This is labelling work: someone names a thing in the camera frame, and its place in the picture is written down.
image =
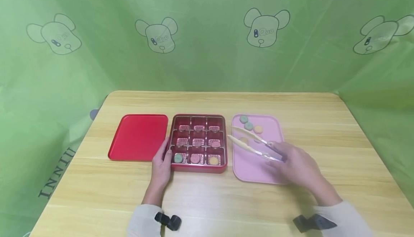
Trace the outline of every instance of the green cloth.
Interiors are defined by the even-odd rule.
[[[0,236],[31,231],[114,90],[334,92],[414,204],[413,2],[0,0]]]

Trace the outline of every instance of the pink cutting board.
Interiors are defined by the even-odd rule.
[[[231,122],[233,126],[244,128],[244,124],[240,122],[241,115],[242,114],[238,114],[233,117]],[[266,141],[283,142],[282,131],[276,118],[269,115],[246,116],[248,117],[249,122],[253,123],[254,126],[262,126],[263,133],[259,135],[262,139]],[[232,135],[237,139],[245,137],[242,133],[234,130],[232,130]],[[248,145],[255,150],[269,153],[275,158],[280,158],[280,155],[273,152],[265,145],[254,142],[253,139],[248,138]],[[247,152],[233,144],[233,172],[239,180],[267,184],[287,184],[289,181],[284,179],[284,177],[278,173],[277,169],[267,165],[266,161],[268,161],[268,159]]]

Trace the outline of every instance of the white tongs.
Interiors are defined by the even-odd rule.
[[[244,134],[245,136],[247,136],[250,139],[256,140],[256,142],[259,142],[261,144],[266,145],[266,147],[268,147],[270,150],[272,150],[273,152],[277,153],[278,155],[281,156],[281,160],[275,157],[270,156],[268,153],[265,152],[259,152],[258,150],[253,149],[252,147],[248,146],[247,144],[245,144],[244,142],[240,141],[239,139],[235,138],[234,136],[231,135],[227,135],[227,137],[234,142],[237,146],[239,146],[240,148],[242,148],[243,150],[246,150],[248,152],[252,152],[255,153],[257,155],[260,155],[264,158],[267,158],[269,160],[274,160],[274,161],[280,161],[280,162],[285,162],[286,161],[286,157],[285,155],[283,155],[283,153],[279,152],[276,148],[274,148],[272,145],[270,145],[267,141],[263,140],[262,138],[260,138],[259,136],[257,136],[256,134],[251,133],[250,131],[247,131],[244,128],[240,128],[237,126],[232,126],[232,128],[239,132]]]

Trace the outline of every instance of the sleeve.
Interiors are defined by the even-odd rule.
[[[156,205],[139,205],[132,213],[127,227],[127,237],[160,237],[161,224],[154,218],[162,209]]]
[[[357,210],[348,202],[323,207],[314,207],[318,215],[332,221],[337,227],[322,230],[323,237],[372,237],[372,232],[367,223],[362,219]]]

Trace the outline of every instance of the black strap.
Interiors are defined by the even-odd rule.
[[[326,230],[337,226],[332,221],[329,221],[325,217],[318,214],[314,214],[308,219],[306,219],[303,215],[300,215],[293,220],[293,223],[301,233],[307,232],[310,229]]]
[[[177,215],[171,216],[171,219],[168,215],[164,215],[161,212],[158,212],[154,218],[157,222],[160,222],[162,225],[168,227],[171,231],[177,231],[181,225],[181,218]]]

